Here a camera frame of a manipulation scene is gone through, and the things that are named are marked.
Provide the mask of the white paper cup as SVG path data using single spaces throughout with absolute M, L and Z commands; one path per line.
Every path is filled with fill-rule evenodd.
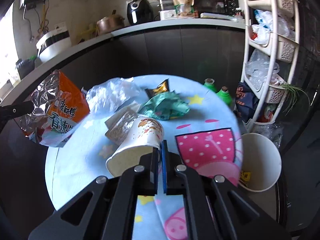
M 106 161 L 108 172 L 114 177 L 139 164 L 140 157 L 160 149 L 164 128 L 159 121 L 145 116 L 138 117 L 122 144 Z

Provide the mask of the orange instant noodle bag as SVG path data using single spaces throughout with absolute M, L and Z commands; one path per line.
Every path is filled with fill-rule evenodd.
M 20 128 L 31 141 L 48 147 L 63 147 L 90 112 L 84 94 L 60 70 L 37 86 L 30 101 L 34 109 L 20 118 Z

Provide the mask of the green snack wrapper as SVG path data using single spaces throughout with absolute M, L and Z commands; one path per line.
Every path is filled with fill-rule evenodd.
M 189 113 L 189 105 L 175 92 L 164 92 L 153 96 L 139 110 L 139 114 L 157 120 L 170 120 Z

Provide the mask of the white trash bin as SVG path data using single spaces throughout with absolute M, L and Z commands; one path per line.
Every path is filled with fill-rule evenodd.
M 278 148 L 267 137 L 257 133 L 242 135 L 242 170 L 251 174 L 244 189 L 250 192 L 264 192 L 278 181 L 282 161 Z

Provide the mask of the blue cartoon pig tablecloth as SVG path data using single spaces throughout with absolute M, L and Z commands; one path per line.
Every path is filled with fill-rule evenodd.
M 242 167 L 242 140 L 236 118 L 228 106 L 204 85 L 179 76 L 145 75 L 133 82 L 142 90 L 168 80 L 169 89 L 189 106 L 179 118 L 161 121 L 168 150 L 179 154 L 186 166 L 203 176 L 223 175 L 237 185 Z M 106 137 L 108 115 L 88 116 L 62 148 L 49 148 L 45 178 L 56 209 L 63 207 L 98 176 L 112 178 L 138 165 L 141 155 L 159 142 L 152 122 L 141 119 L 123 146 Z M 133 239 L 187 239 L 181 195 L 169 196 L 159 186 L 154 196 L 139 196 Z

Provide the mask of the white rice cooker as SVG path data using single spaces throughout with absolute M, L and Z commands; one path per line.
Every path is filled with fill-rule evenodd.
M 66 27 L 54 29 L 44 34 L 37 42 L 37 57 L 45 63 L 71 46 L 68 29 Z

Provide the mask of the clear plastic bag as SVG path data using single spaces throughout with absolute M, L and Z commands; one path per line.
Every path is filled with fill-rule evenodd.
M 86 93 L 86 101 L 92 115 L 100 116 L 116 112 L 125 102 L 139 96 L 142 89 L 133 78 L 115 77 L 93 86 Z

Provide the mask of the black yellow snack wrapper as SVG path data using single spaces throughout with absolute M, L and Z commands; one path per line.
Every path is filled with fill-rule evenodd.
M 145 89 L 145 92 L 150 99 L 158 94 L 169 92 L 169 91 L 170 91 L 169 79 L 164 80 L 154 89 L 148 89 L 148 88 Z

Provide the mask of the green plastic bottle front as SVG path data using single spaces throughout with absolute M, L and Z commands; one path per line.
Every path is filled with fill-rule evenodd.
M 221 89 L 217 92 L 217 96 L 228 106 L 232 105 L 232 97 L 229 93 L 229 90 L 226 86 L 222 86 Z

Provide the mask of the green plastic bottle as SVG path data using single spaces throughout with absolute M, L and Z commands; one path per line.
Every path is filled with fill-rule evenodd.
M 229 90 L 226 86 L 222 86 L 221 89 L 217 92 L 217 96 L 228 106 L 232 105 L 232 97 L 229 93 Z
M 204 80 L 204 86 L 207 87 L 208 89 L 210 89 L 211 91 L 213 91 L 214 93 L 218 92 L 216 85 L 215 85 L 215 80 L 212 78 L 206 78 Z

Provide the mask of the green plastic bottle rear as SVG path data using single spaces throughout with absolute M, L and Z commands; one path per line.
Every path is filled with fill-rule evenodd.
M 204 86 L 207 87 L 208 89 L 210 89 L 211 91 L 213 91 L 214 93 L 218 92 L 216 85 L 215 85 L 215 80 L 212 78 L 206 78 L 204 80 Z

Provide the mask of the navy shopping bag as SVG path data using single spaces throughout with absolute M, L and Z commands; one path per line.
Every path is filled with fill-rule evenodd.
M 259 99 L 245 82 L 238 83 L 235 94 L 235 106 L 238 117 L 244 123 L 252 119 L 257 109 Z

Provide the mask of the copper cooking pot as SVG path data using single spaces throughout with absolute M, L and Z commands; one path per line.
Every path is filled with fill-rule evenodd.
M 124 18 L 120 15 L 104 17 L 97 22 L 98 34 L 103 35 L 125 27 Z

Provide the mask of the clear plastic bags on rack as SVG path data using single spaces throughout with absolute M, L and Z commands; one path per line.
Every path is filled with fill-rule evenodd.
M 263 83 L 267 79 L 269 65 L 270 57 L 268 55 L 264 54 L 260 50 L 253 50 L 253 53 L 245 68 L 246 76 L 249 82 L 251 83 L 253 90 L 259 91 L 262 88 Z M 279 86 L 284 83 L 284 81 L 281 80 L 278 75 L 279 71 L 280 66 L 277 62 L 275 62 L 272 67 L 272 76 L 270 84 Z

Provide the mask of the green spider plant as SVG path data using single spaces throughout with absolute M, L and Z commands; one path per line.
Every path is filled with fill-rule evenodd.
M 310 109 L 310 98 L 302 88 L 289 83 L 284 83 L 280 87 L 285 89 L 285 108 L 283 110 L 285 116 L 287 116 L 293 110 L 302 95 L 306 97 L 308 102 L 308 109 Z

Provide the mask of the black air fryer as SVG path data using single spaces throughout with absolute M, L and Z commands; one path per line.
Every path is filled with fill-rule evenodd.
M 152 22 L 153 9 L 148 0 L 132 0 L 127 4 L 127 19 L 130 25 Z

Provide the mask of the steel food steamer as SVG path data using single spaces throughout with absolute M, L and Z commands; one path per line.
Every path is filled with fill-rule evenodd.
M 177 18 L 176 9 L 173 3 L 173 0 L 158 0 L 160 11 L 159 16 L 160 20 L 174 20 Z

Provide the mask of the kraft snack pouch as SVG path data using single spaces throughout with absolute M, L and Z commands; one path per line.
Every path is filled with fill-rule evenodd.
M 195 18 L 194 0 L 172 0 L 178 18 Z

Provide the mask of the black toaster oven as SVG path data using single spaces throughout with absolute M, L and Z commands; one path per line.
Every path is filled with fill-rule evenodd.
M 194 0 L 195 11 L 233 16 L 239 7 L 238 0 Z

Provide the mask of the white plastic bags on rack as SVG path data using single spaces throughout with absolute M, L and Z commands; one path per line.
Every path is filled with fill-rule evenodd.
M 267 45 L 270 35 L 274 32 L 273 16 L 271 11 L 254 11 L 257 24 L 251 26 L 250 38 L 261 46 Z M 278 34 L 295 40 L 295 25 L 292 19 L 278 16 Z

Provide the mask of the white tiered storage rack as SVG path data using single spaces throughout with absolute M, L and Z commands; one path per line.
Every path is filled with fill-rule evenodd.
M 251 38 L 251 16 L 250 9 L 271 11 L 274 23 L 274 32 L 271 33 L 269 42 L 267 45 L 261 46 L 256 44 Z M 249 119 L 247 123 L 244 123 L 246 131 L 250 132 L 254 125 L 258 124 L 258 118 L 262 113 L 263 107 L 269 104 L 275 104 L 276 110 L 272 115 L 268 124 L 275 122 L 280 110 L 284 104 L 285 89 L 279 86 L 270 84 L 272 76 L 272 67 L 276 61 L 283 61 L 290 64 L 289 74 L 287 79 L 280 79 L 284 83 L 292 83 L 295 68 L 298 59 L 299 43 L 300 43 L 300 20 L 298 0 L 244 0 L 244 12 L 245 12 L 245 51 L 244 61 L 241 74 L 241 82 L 245 82 L 255 96 L 259 99 L 257 109 L 252 119 Z M 295 25 L 295 40 L 283 37 L 278 34 L 278 16 L 287 17 L 292 19 Z M 251 83 L 249 82 L 245 68 L 249 62 L 249 48 L 262 51 L 264 54 L 270 57 L 270 65 L 266 81 L 263 83 L 262 88 L 259 91 L 253 90 Z

